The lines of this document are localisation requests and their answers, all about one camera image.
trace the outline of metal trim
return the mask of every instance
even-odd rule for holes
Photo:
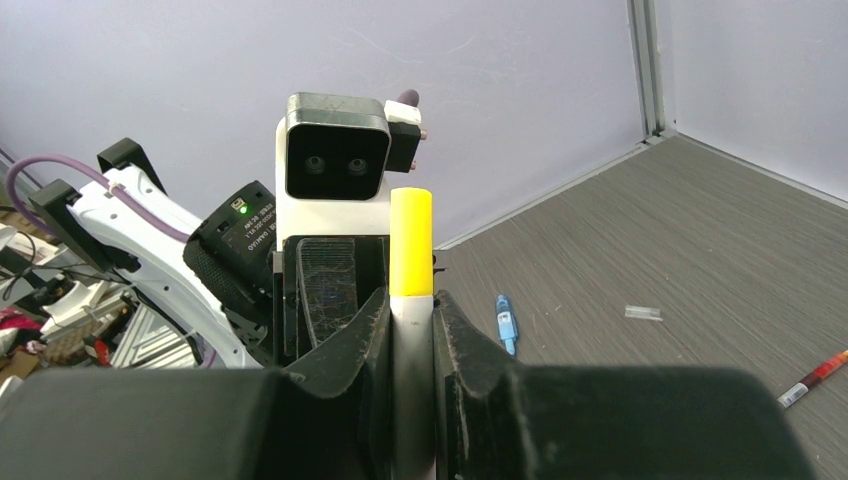
[[[657,54],[657,21],[654,0],[628,0],[633,57],[639,82],[645,137],[665,130],[662,75]]]

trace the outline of red object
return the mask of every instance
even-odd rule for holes
[[[94,342],[94,351],[97,352],[97,363],[104,367],[112,366],[112,364],[109,363],[109,347],[105,342],[103,342],[103,340],[98,339]]]
[[[8,328],[22,328],[24,330],[41,330],[41,325],[27,317],[23,312],[12,307],[6,307],[0,311],[0,330]]]
[[[831,373],[835,372],[845,363],[848,363],[848,350],[830,357],[828,361],[822,363],[806,377],[802,378],[800,383],[803,383],[808,388],[812,388],[829,377]]]

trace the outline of wire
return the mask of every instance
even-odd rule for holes
[[[29,213],[31,213],[31,214],[33,214],[33,215],[35,215],[36,217],[38,217],[38,214],[37,214],[37,213],[35,213],[35,212],[33,212],[32,210],[27,210],[27,211],[28,211]],[[12,212],[12,213],[18,213],[18,209],[17,209],[17,208],[15,208],[15,207],[10,207],[9,205],[0,205],[0,212]]]
[[[0,155],[2,155],[3,157],[5,157],[5,158],[6,158],[6,160],[9,162],[9,164],[10,164],[10,165],[14,165],[15,163],[17,163],[17,162],[15,161],[15,159],[14,159],[14,158],[12,158],[12,156],[11,156],[11,155],[9,155],[9,153],[8,153],[8,152],[6,152],[6,150],[4,150],[2,147],[0,147]],[[33,185],[35,185],[36,187],[38,187],[38,188],[44,188],[44,185],[42,185],[42,184],[41,184],[41,182],[39,182],[38,180],[36,180],[35,178],[33,178],[33,176],[32,176],[32,175],[30,175],[29,173],[24,172],[24,175],[25,175],[25,176],[26,176],[26,177],[27,177],[27,178],[28,178],[28,179],[32,182],[32,184],[33,184]]]
[[[35,240],[33,240],[32,236],[28,233],[21,232],[21,231],[18,231],[18,233],[25,236],[27,238],[27,240],[29,240],[29,244],[32,247],[32,253],[29,256],[29,267],[27,267],[27,268],[21,270],[20,272],[16,273],[12,277],[12,281],[9,282],[8,285],[6,285],[5,289],[3,289],[2,299],[3,299],[4,302],[6,302],[10,298],[12,298],[12,291],[15,289],[15,285],[18,284],[18,281],[20,279],[24,278],[24,276],[26,276],[28,273],[32,272],[32,269],[35,267],[35,256],[36,256],[36,252],[38,251],[38,249],[35,247]]]
[[[35,157],[28,157],[16,162],[9,169],[9,172],[6,173],[6,194],[9,196],[9,200],[12,201],[12,205],[18,209],[21,215],[24,216],[30,223],[35,225],[36,227],[44,230],[45,232],[51,233],[50,227],[47,226],[43,221],[38,219],[35,215],[32,215],[29,211],[27,211],[24,202],[18,196],[17,190],[15,189],[15,179],[17,176],[23,172],[23,170],[33,164],[36,163],[58,163],[60,165],[65,165],[67,167],[71,167],[83,174],[85,174],[90,179],[94,180],[101,187],[107,189],[109,193],[117,197],[119,200],[124,202],[124,204],[129,207],[133,212],[135,212],[138,216],[144,219],[147,223],[155,227],[160,232],[165,235],[177,240],[178,242],[185,243],[188,241],[188,235],[175,229],[174,227],[168,225],[162,219],[151,213],[149,210],[144,208],[140,203],[138,203],[134,198],[132,198],[127,192],[125,192],[122,188],[115,188],[114,185],[110,184],[109,179],[103,176],[97,170],[89,167],[88,165],[80,162],[79,160],[74,160],[73,158],[66,157],[64,155],[50,154],[50,155],[40,155]]]

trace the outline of black bracket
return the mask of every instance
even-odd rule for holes
[[[162,193],[167,195],[165,187],[162,186],[162,181],[159,180],[159,177],[156,175],[156,171],[153,170],[153,165],[144,153],[144,149],[141,148],[141,145],[135,143],[129,138],[119,140],[111,147],[100,152],[97,155],[97,163],[100,164],[100,171],[103,173],[106,173],[113,168],[116,170],[122,170],[127,165],[135,165],[147,174],[147,178],[149,178],[150,181],[162,191]]]

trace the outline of purple cable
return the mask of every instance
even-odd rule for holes
[[[109,180],[104,177],[97,170],[89,167],[88,165],[80,162],[79,160],[74,160],[73,158],[66,157],[64,155],[38,155],[35,157],[27,157],[23,160],[19,160],[11,168],[9,168],[9,172],[6,174],[6,194],[9,196],[9,200],[12,201],[12,205],[18,210],[18,212],[30,223],[35,225],[36,227],[44,230],[45,232],[52,233],[50,231],[50,227],[48,227],[44,222],[42,222],[38,217],[33,215],[27,210],[24,202],[18,197],[18,193],[15,190],[15,179],[18,175],[25,169],[26,167],[33,165],[35,163],[58,163],[61,165],[65,165],[71,167],[79,172],[82,172],[95,182],[97,182],[100,186],[105,189],[109,189]],[[136,202],[127,192],[120,188],[112,189],[112,195],[117,197],[119,200],[124,202],[126,206],[128,206],[133,212],[138,214],[139,217],[143,218],[147,223],[153,225],[157,230],[168,235],[169,237],[177,240],[178,242],[185,243],[188,241],[188,235],[175,229],[174,227],[168,225],[163,222],[156,215],[150,213],[149,210],[144,208],[140,203]]]

